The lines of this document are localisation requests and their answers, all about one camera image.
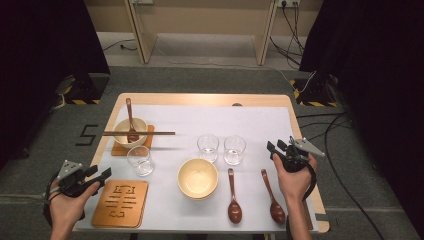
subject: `hand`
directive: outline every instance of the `hand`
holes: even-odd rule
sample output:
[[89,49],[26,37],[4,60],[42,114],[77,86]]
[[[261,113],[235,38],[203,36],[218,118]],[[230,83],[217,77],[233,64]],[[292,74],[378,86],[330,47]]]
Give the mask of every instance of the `hand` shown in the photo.
[[[317,160],[309,154],[309,164],[314,170],[317,168]],[[311,174],[305,167],[299,172],[289,173],[284,169],[283,163],[277,154],[272,156],[278,173],[278,184],[286,201],[302,201],[303,195],[311,183]]]
[[[311,154],[308,157],[309,164],[316,170],[317,160]],[[289,234],[290,230],[291,239],[310,240],[312,237],[306,221],[303,195],[311,184],[311,173],[306,167],[298,172],[289,173],[284,169],[283,162],[277,154],[273,154],[272,158],[278,173],[278,184],[286,200],[287,221],[290,218],[290,229],[287,229],[287,233]]]
[[[54,188],[57,185],[58,182],[56,181],[52,184],[51,188]],[[99,189],[99,187],[100,182],[95,182],[77,198],[71,198],[63,194],[54,197],[58,194],[58,192],[50,194],[50,214],[53,225],[51,235],[52,240],[62,240],[70,237],[72,228],[82,216],[85,203]]]

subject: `wall outlet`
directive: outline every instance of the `wall outlet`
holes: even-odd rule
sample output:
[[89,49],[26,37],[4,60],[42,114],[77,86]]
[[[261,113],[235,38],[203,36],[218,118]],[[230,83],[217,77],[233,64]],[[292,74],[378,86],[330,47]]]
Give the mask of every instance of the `wall outlet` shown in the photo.
[[[277,0],[277,6],[278,7],[283,7],[283,0]],[[297,6],[300,5],[300,0],[285,0],[286,1],[286,8],[294,8],[296,7],[296,3]]]

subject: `clear glass cup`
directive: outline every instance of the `clear glass cup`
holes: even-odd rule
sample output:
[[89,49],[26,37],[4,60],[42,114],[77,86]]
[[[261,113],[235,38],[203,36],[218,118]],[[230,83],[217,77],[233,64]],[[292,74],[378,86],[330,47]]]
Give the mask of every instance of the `clear glass cup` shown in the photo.
[[224,160],[230,165],[238,165],[244,157],[246,141],[240,136],[227,137],[224,142]]
[[204,134],[197,139],[199,158],[215,162],[218,158],[219,139],[212,134]]
[[147,176],[153,172],[154,164],[150,150],[145,146],[131,148],[127,154],[127,161],[135,169],[138,176]]

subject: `floor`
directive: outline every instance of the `floor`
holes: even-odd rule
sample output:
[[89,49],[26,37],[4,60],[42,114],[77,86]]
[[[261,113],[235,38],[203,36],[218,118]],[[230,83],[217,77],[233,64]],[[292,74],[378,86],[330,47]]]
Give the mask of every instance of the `floor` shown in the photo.
[[[142,64],[132,33],[98,33],[109,66],[201,67],[296,70],[272,45],[268,46],[265,64],[258,66],[251,36],[159,34],[148,64]],[[290,37],[273,37],[277,46],[299,54],[290,45]],[[306,38],[299,37],[304,46]],[[300,62],[301,57],[292,55]]]

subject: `beige bowl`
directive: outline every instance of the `beige bowl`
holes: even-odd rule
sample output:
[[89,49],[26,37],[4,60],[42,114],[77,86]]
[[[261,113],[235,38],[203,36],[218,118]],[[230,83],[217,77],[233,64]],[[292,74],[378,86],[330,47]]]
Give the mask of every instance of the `beige bowl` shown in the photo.
[[[140,119],[140,118],[133,118],[133,125],[135,130],[137,132],[145,132],[147,131],[147,123],[146,121]],[[122,120],[118,123],[118,125],[115,126],[114,131],[129,131],[130,130],[130,121],[129,119]],[[146,135],[140,135],[140,138],[133,142],[129,143],[127,140],[127,136],[114,136],[115,141],[124,148],[133,148],[136,146],[141,146],[147,139]]]
[[195,158],[185,162],[178,172],[178,186],[191,199],[204,199],[218,185],[218,171],[208,160]]

